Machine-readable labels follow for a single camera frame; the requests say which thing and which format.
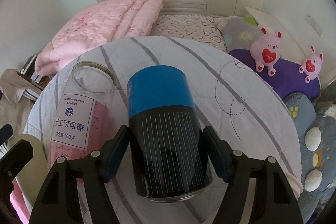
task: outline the bedsheet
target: bedsheet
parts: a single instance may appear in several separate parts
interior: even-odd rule
[[[279,96],[250,68],[229,54],[188,39],[120,39],[84,53],[61,70],[38,98],[25,127],[25,133],[43,142],[46,155],[58,101],[73,66],[82,58],[108,67],[118,79],[111,138],[121,125],[128,124],[127,82],[130,77],[148,66],[171,65],[187,77],[201,128],[211,125],[221,139],[249,157],[262,160],[275,157],[292,188],[302,187],[298,136]],[[226,184],[215,172],[212,174],[211,185],[190,200],[153,203],[136,194],[128,148],[116,177],[105,187],[121,223],[205,224],[212,223],[226,190]],[[90,223],[83,185],[79,185],[78,190],[82,213],[86,223]]]
[[[145,37],[163,7],[162,0],[107,0],[78,12],[38,55],[35,71],[54,75],[95,47],[123,37]]]

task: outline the purple cushion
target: purple cushion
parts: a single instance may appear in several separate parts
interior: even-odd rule
[[[302,92],[310,100],[314,100],[320,94],[319,80],[316,78],[307,84],[305,82],[305,73],[299,73],[300,65],[296,63],[280,58],[274,65],[277,72],[274,76],[270,77],[268,76],[267,68],[264,68],[262,72],[257,72],[255,70],[255,61],[249,50],[238,48],[232,50],[229,54],[250,67],[255,73],[263,78],[281,99],[292,92]]]

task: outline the jar label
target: jar label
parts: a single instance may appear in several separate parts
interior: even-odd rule
[[[95,100],[78,94],[63,94],[57,108],[51,140],[87,150]]]

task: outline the black clamp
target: black clamp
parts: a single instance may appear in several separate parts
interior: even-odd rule
[[[0,129],[3,143],[12,134],[13,129],[8,124]],[[14,190],[12,181],[32,158],[31,144],[20,140],[0,159],[0,223],[21,223],[10,200],[10,194]]]
[[[79,160],[58,158],[43,183],[29,223],[83,224],[76,187],[76,179],[82,178],[92,222],[119,224],[104,183],[116,175],[131,134],[122,126],[100,151]],[[239,150],[233,151],[211,127],[206,127],[200,138],[216,174],[229,184],[213,224],[240,223],[250,178],[256,178],[256,190],[249,223],[303,223],[293,191],[275,158],[250,159]]]

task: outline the folded pink comforter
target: folded pink comforter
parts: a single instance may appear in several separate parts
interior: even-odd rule
[[[35,71],[53,75],[93,48],[123,37],[147,36],[162,6],[162,0],[107,0],[87,6],[38,55]]]

